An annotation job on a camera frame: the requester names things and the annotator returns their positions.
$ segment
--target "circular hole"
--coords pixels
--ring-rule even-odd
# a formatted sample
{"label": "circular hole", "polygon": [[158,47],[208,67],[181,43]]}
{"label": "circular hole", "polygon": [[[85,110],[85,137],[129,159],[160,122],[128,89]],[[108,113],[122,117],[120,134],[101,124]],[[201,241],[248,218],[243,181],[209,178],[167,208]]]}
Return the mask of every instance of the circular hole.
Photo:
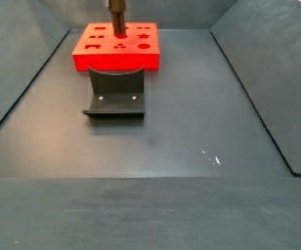
{"label": "circular hole", "polygon": [[118,39],[126,39],[128,38],[128,35],[117,35],[116,36]]}
{"label": "circular hole", "polygon": [[146,49],[149,49],[150,47],[152,47],[152,45],[150,45],[150,44],[146,44],[146,43],[142,43],[142,44],[138,45],[138,48],[142,49],[142,50],[146,50]]}

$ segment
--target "gray floor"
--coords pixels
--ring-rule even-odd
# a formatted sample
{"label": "gray floor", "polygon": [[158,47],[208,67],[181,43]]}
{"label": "gray floor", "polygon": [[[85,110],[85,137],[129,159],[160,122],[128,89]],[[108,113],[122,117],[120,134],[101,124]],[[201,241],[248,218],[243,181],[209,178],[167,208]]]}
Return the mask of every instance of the gray floor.
{"label": "gray floor", "polygon": [[0,179],[0,249],[299,250],[301,179]]}
{"label": "gray floor", "polygon": [[0,177],[291,176],[207,30],[163,30],[146,119],[94,119],[74,30],[0,127]]}

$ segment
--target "shape-shaped hole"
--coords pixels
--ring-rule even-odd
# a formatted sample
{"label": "shape-shaped hole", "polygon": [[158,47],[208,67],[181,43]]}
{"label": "shape-shaped hole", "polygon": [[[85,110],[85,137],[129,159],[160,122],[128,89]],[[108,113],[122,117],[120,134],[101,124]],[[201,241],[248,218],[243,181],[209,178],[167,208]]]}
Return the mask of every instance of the shape-shaped hole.
{"label": "shape-shaped hole", "polygon": [[126,38],[128,38],[128,35],[120,34],[120,35],[117,35],[116,37],[117,37],[118,39],[126,39]]}
{"label": "shape-shaped hole", "polygon": [[152,45],[150,45],[150,44],[146,44],[146,43],[142,43],[142,44],[138,45],[138,48],[142,49],[142,50],[146,50],[146,49],[149,49],[150,47],[152,47]]}
{"label": "shape-shaped hole", "polygon": [[86,45],[86,49],[90,49],[90,48],[97,48],[97,49],[100,49],[100,48],[101,48],[101,45],[98,45],[98,44],[96,44],[96,45],[93,45],[93,44]]}

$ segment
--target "white speck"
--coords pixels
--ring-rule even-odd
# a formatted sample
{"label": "white speck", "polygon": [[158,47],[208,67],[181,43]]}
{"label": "white speck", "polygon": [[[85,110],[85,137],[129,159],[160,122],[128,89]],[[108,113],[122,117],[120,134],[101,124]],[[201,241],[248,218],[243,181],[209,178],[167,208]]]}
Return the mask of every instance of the white speck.
{"label": "white speck", "polygon": [[216,161],[217,161],[219,165],[221,165],[220,160],[219,160],[219,157],[216,158]]}

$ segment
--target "red shape sorter block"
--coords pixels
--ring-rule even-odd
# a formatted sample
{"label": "red shape sorter block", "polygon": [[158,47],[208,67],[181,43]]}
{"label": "red shape sorter block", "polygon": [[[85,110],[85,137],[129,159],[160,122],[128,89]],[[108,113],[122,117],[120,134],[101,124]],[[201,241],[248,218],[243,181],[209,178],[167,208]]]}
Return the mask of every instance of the red shape sorter block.
{"label": "red shape sorter block", "polygon": [[158,30],[154,22],[128,22],[126,36],[114,36],[112,22],[90,23],[73,57],[78,71],[158,70]]}

